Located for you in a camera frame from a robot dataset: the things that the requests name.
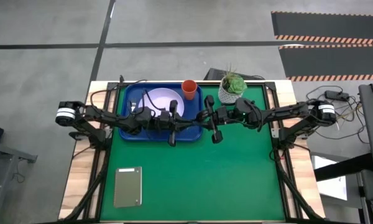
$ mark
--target orange cup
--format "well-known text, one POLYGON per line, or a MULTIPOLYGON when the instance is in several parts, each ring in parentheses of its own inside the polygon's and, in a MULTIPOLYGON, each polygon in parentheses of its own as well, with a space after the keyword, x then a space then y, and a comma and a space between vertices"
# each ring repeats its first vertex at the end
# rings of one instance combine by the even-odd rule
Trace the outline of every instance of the orange cup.
POLYGON ((196 89, 198 88, 198 84, 196 84, 193 80, 185 80, 181 84, 182 92, 184 92, 184 97, 187 100, 193 100, 195 97, 196 89))

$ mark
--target potted plant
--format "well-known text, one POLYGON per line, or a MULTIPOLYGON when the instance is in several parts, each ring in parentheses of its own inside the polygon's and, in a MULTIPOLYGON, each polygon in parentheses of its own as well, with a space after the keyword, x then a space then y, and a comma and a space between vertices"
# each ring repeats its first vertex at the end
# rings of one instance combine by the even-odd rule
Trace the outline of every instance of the potted plant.
POLYGON ((243 78, 229 70, 219 84, 218 98, 222 103, 235 103, 246 88, 247 85, 243 78))

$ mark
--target power adapter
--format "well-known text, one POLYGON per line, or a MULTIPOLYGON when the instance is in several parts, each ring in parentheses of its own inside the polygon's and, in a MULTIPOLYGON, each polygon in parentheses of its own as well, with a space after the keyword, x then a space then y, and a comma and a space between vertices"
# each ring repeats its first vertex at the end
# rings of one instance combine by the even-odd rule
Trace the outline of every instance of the power adapter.
POLYGON ((329 100, 338 100, 338 101, 348 102, 349 94, 338 92, 338 91, 326 90, 325 98, 329 100))

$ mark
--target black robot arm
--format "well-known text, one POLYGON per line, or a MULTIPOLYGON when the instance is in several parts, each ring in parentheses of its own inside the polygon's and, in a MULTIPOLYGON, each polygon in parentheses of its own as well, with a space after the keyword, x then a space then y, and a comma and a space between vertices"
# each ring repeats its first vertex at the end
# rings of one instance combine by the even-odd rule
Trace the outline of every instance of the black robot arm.
POLYGON ((214 99, 212 96, 205 98, 206 109, 200 111, 195 119, 183 119, 177 113, 177 101, 170 103, 170 111, 161 111, 157 117, 148 107, 138 108, 128 116, 121 116, 98 109, 95 106, 86 106, 79 101, 60 102, 55 121, 61 126, 72 126, 77 133, 70 133, 72 137, 76 134, 87 136, 91 147, 103 144, 105 132, 102 129, 90 125, 89 121, 97 121, 108 126, 118 127, 129 134, 139 134, 142 129, 170 130, 168 143, 175 146, 175 133, 183 131, 191 126, 201 126, 213 131, 213 143, 223 140, 223 135, 218 126, 233 123, 242 123, 249 129, 257 129, 273 121, 281 121, 290 118, 302 118, 297 124, 290 128, 279 130, 277 148, 285 149, 292 147, 292 143, 301 134, 310 135, 318 126, 330 126, 336 122, 334 107, 327 101, 309 100, 295 105, 260 110, 254 103, 245 98, 239 98, 233 109, 220 106, 213 109, 214 99))

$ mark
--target blue tray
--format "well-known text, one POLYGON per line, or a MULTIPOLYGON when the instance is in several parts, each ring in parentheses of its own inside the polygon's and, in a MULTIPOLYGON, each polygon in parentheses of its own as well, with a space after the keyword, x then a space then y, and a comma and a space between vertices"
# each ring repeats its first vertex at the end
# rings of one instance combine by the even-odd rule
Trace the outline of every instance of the blue tray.
MULTIPOLYGON (((196 95, 193 100, 184 99, 183 92, 181 89, 181 83, 136 83, 128 86, 124 90, 124 98, 122 101, 121 114, 127 116, 129 114, 128 101, 138 103, 142 98, 142 92, 144 90, 150 91, 155 88, 169 88, 176 91, 184 102, 184 113, 182 115, 185 119, 195 119, 196 115, 203 109, 203 94, 201 88, 198 86, 196 95)), ((196 141, 201 137, 203 130, 201 127, 190 127, 184 129, 180 133, 176 133, 175 139, 177 141, 196 141)), ((124 131, 119 130, 119 135, 125 140, 129 141, 167 141, 170 131, 155 131, 155 130, 142 130, 138 135, 127 134, 124 131)))

